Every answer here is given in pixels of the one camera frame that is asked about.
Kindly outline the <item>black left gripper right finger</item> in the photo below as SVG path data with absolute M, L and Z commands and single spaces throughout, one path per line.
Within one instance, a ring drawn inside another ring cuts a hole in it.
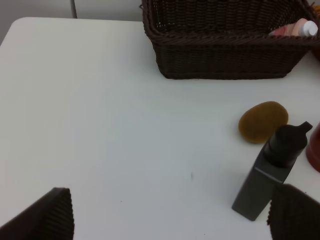
M 277 186 L 267 225 L 273 240 L 318 240 L 320 203 L 290 184 Z

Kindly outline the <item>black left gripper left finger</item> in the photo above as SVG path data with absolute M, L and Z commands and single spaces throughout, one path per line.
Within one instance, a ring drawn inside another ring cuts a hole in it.
M 0 227 L 2 240 L 72 240 L 75 232 L 69 188 L 54 187 Z

